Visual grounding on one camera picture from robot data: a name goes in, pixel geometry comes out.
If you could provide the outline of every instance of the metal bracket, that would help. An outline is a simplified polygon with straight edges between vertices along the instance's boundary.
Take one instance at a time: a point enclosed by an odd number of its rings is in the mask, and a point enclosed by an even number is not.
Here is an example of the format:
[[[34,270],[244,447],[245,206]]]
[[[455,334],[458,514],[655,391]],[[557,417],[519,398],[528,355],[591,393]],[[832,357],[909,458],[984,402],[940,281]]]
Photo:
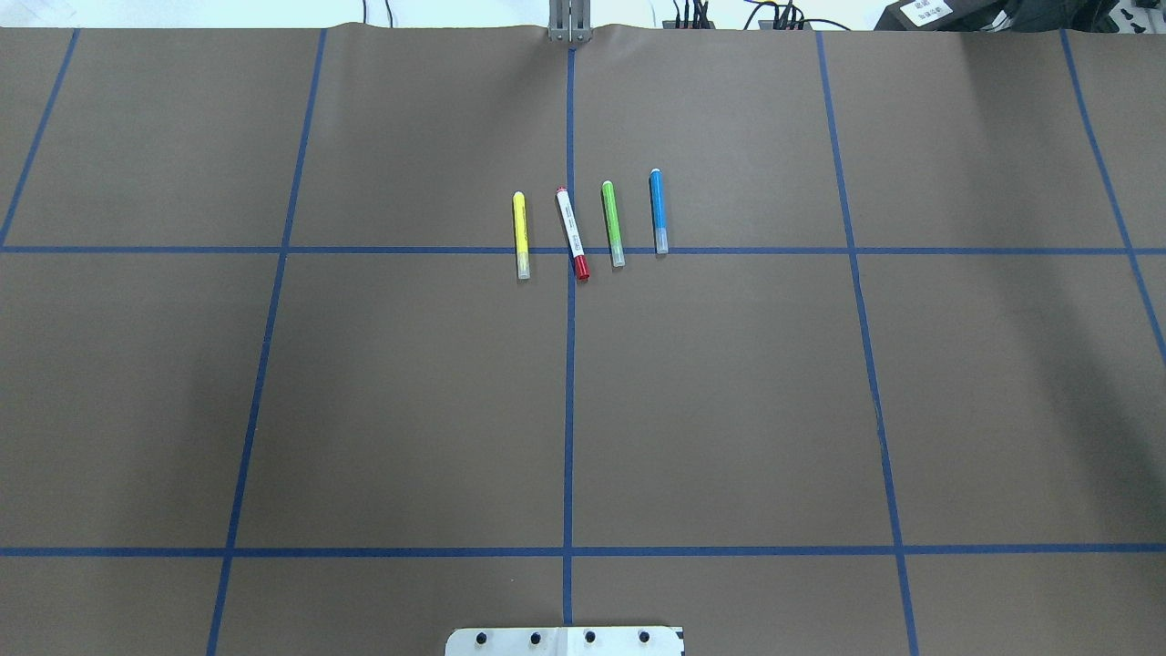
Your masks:
[[[569,45],[591,41],[591,0],[550,0],[547,35],[555,43]]]

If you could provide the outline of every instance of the white marker with red cap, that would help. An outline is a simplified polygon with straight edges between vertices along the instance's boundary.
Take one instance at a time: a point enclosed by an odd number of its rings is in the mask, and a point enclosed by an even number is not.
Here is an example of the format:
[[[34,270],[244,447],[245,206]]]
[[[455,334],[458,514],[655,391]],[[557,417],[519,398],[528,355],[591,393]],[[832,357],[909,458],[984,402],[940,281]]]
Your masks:
[[[575,225],[575,210],[571,209],[571,197],[567,195],[567,186],[560,186],[555,193],[559,198],[559,212],[563,214],[563,227],[567,228],[567,244],[571,247],[571,256],[575,259],[575,276],[586,280],[591,271],[586,267],[586,255],[583,254],[583,240],[580,239],[580,228]]]

